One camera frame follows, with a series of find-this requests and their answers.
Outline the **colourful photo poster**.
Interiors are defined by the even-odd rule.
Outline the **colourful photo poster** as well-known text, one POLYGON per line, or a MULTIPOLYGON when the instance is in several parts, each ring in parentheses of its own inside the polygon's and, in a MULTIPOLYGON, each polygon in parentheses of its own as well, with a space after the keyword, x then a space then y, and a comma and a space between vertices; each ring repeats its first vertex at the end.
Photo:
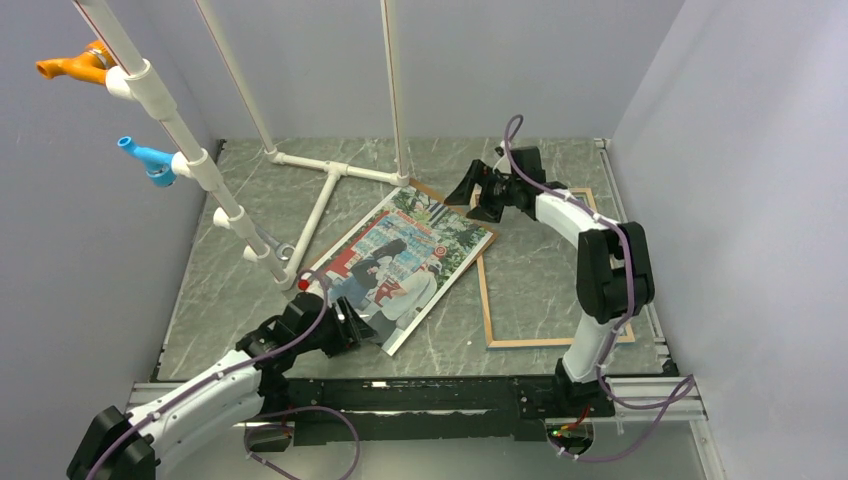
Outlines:
POLYGON ((495 240, 442 195, 417 181, 395 188, 311 269, 331 300, 346 300, 394 355, 460 276, 495 240))

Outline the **wooden picture frame with glass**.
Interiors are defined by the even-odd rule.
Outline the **wooden picture frame with glass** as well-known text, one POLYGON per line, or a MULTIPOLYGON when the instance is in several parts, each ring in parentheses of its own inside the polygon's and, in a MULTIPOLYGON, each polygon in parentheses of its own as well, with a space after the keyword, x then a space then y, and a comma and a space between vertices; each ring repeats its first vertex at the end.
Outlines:
POLYGON ((573 344, 582 309, 576 248, 519 214, 491 255, 476 261, 486 348, 519 350, 573 344))

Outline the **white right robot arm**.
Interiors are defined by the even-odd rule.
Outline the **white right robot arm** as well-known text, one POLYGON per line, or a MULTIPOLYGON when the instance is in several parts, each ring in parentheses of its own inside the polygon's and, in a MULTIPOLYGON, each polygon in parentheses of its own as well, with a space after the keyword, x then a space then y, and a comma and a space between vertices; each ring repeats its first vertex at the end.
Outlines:
POLYGON ((510 164, 500 171, 475 159, 445 202, 466 206, 467 218, 498 223, 507 207, 552 228, 577 250, 575 290, 582 316, 572 345, 556 366, 551 401, 574 415, 591 395, 608 392, 603 380, 620 331, 656 289, 646 231, 590 208, 560 182, 549 182, 536 147, 498 148, 510 164))

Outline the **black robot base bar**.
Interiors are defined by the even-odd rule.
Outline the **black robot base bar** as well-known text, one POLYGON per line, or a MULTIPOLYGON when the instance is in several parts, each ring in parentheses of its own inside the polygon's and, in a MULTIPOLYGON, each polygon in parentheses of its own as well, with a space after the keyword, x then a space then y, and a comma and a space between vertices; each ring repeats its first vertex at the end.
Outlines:
POLYGON ((551 375, 290 379, 261 411, 293 423, 296 445, 305 446, 345 439, 345 425, 325 408, 342 413, 363 441, 541 441, 544 425, 615 415, 605 395, 568 398, 551 375))

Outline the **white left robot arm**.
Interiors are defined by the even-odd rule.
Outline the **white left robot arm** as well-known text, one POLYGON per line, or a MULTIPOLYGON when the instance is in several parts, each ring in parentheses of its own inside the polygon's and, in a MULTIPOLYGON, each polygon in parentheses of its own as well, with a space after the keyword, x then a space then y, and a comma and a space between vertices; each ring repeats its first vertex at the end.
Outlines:
POLYGON ((161 479, 230 427, 272 420, 292 406, 286 372, 319 351, 332 358, 376 331, 346 298, 301 292, 201 374, 140 406, 111 406, 90 423, 66 470, 70 479, 161 479))

